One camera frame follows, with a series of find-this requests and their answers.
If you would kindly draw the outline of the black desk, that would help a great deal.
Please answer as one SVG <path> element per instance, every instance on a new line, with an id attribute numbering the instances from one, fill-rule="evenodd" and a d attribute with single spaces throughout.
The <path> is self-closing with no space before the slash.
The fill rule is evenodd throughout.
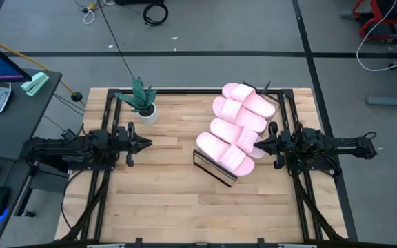
<path id="1" fill-rule="evenodd" d="M 62 78 L 60 72 L 46 74 L 49 76 L 48 82 L 33 97 L 26 95 L 20 83 L 14 83 L 8 106 L 0 113 L 0 187 L 10 189 L 8 206 L 0 217 L 0 237 L 30 171 L 30 167 L 19 159 L 23 143 L 34 135 Z"/>

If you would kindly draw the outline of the mint green stapler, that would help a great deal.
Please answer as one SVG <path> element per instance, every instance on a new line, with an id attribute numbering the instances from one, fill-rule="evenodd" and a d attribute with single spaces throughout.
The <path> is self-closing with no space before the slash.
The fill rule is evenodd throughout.
<path id="1" fill-rule="evenodd" d="M 21 85 L 21 89 L 26 92 L 28 96 L 33 97 L 48 81 L 50 77 L 43 73 L 36 73 L 31 81 L 27 81 Z"/>

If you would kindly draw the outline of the black box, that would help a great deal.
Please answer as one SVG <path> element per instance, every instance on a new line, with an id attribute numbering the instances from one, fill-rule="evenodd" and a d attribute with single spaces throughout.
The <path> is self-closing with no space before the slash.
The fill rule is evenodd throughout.
<path id="1" fill-rule="evenodd" d="M 150 3 L 164 3 L 165 0 L 114 0 L 119 5 L 134 5 L 134 4 L 150 4 Z"/>

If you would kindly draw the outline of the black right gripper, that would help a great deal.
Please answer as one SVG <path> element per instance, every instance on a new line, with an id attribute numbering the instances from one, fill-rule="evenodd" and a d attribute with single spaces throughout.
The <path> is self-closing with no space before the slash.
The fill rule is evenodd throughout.
<path id="1" fill-rule="evenodd" d="M 278 123 L 272 121 L 269 124 L 269 137 L 259 141 L 259 145 L 254 145 L 256 148 L 263 150 L 269 155 L 276 155 L 276 160 L 274 161 L 275 169 L 282 169 L 285 166 L 285 156 L 281 152 L 285 151 L 285 148 L 290 144 L 290 131 L 283 130 L 277 136 Z"/>

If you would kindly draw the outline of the snake plant in white pot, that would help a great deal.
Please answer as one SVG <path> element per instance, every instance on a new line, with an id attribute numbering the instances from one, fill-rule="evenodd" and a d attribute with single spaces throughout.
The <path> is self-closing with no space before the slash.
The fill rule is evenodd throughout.
<path id="1" fill-rule="evenodd" d="M 135 112 L 143 124 L 153 124 L 158 118 L 158 110 L 155 105 L 158 90 L 151 86 L 144 88 L 140 77 L 132 78 L 132 96 L 125 93 L 115 93 L 114 96 L 127 103 Z"/>

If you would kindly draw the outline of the white frame clamp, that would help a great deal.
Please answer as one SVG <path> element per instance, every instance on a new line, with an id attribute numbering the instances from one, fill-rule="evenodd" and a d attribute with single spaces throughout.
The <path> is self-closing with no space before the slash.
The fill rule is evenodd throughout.
<path id="1" fill-rule="evenodd" d="M 316 245 L 281 243 L 281 244 L 277 244 L 277 248 L 318 248 L 318 247 Z"/>
<path id="2" fill-rule="evenodd" d="M 88 245 L 86 248 L 126 248 L 124 243 Z"/>

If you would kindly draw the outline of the black aluminium table frame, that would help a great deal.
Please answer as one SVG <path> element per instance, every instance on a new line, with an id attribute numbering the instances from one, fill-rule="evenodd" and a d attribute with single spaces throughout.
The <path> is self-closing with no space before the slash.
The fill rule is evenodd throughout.
<path id="1" fill-rule="evenodd" d="M 81 231 L 82 238 L 131 245 L 190 243 L 301 242 L 320 236 L 308 208 L 296 197 L 285 169 L 273 160 L 257 160 L 252 173 L 226 187 L 193 165 L 196 138 L 208 131 L 214 118 L 218 88 L 165 88 L 156 97 L 159 113 L 145 125 L 112 88 L 90 90 L 83 117 L 86 130 L 112 128 L 133 122 L 151 147 L 126 165 L 120 157 L 111 172 L 83 172 L 69 184 L 57 238 L 79 219 L 101 181 L 107 194 Z"/>

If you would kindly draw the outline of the red frame black stool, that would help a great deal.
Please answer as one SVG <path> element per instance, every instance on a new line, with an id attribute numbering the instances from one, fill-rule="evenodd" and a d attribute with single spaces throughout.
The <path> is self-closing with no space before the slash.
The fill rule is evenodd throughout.
<path id="1" fill-rule="evenodd" d="M 397 0 L 369 0 L 370 11 L 360 12 L 364 1 L 358 0 L 352 10 L 344 11 L 340 17 L 361 24 L 358 33 L 364 42 L 372 39 L 397 45 Z"/>

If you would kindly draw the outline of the pink rubber slide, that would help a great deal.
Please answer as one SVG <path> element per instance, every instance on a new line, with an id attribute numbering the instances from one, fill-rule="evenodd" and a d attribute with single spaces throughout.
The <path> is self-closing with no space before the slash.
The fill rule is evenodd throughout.
<path id="1" fill-rule="evenodd" d="M 254 170 L 255 163 L 245 152 L 209 132 L 201 133 L 196 139 L 196 144 L 215 163 L 235 176 L 246 176 Z"/>
<path id="2" fill-rule="evenodd" d="M 253 87 L 242 83 L 228 83 L 222 89 L 225 98 L 242 103 L 247 110 L 263 117 L 271 118 L 276 108 L 256 93 Z"/>
<path id="3" fill-rule="evenodd" d="M 267 127 L 267 121 L 247 110 L 241 102 L 218 96 L 212 103 L 212 109 L 216 117 L 229 123 L 247 127 L 257 133 L 262 133 Z"/>
<path id="4" fill-rule="evenodd" d="M 225 141 L 234 144 L 252 158 L 262 158 L 265 152 L 254 147 L 254 144 L 261 141 L 261 137 L 255 131 L 247 127 L 215 118 L 210 123 L 210 131 L 213 135 Z"/>

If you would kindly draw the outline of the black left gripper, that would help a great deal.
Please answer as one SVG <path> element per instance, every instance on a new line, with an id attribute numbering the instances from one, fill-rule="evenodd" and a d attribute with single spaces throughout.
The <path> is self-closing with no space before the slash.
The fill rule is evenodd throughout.
<path id="1" fill-rule="evenodd" d="M 120 126 L 116 129 L 116 159 L 119 159 L 120 152 L 126 152 L 126 165 L 133 166 L 134 159 L 132 156 L 137 152 L 149 147 L 151 139 L 135 136 L 135 126 L 129 122 L 127 127 Z"/>

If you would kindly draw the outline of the black frame wooden shelf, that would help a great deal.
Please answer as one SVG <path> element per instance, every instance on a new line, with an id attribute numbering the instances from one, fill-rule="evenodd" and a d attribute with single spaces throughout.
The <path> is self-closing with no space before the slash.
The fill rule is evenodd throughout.
<path id="1" fill-rule="evenodd" d="M 268 87 L 259 89 L 246 82 L 243 82 L 242 84 L 253 87 L 256 90 L 257 94 L 262 96 L 266 101 L 269 101 L 276 108 L 275 114 L 284 109 L 284 98 L 285 98 L 284 90 L 269 89 Z M 272 117 L 265 118 L 265 120 L 267 121 L 267 125 L 270 124 Z M 263 132 L 258 134 L 261 137 L 261 140 L 263 140 L 262 138 Z M 192 160 L 193 160 L 193 165 L 195 165 L 197 168 L 199 168 L 200 170 L 202 170 L 203 172 L 205 172 L 207 175 L 211 176 L 218 182 L 222 183 L 226 187 L 232 187 L 235 184 L 235 182 L 240 177 L 242 177 L 242 176 L 233 175 L 231 172 L 227 171 L 226 169 L 215 163 L 208 155 L 206 155 L 203 151 L 201 151 L 198 148 L 198 146 L 192 152 Z"/>

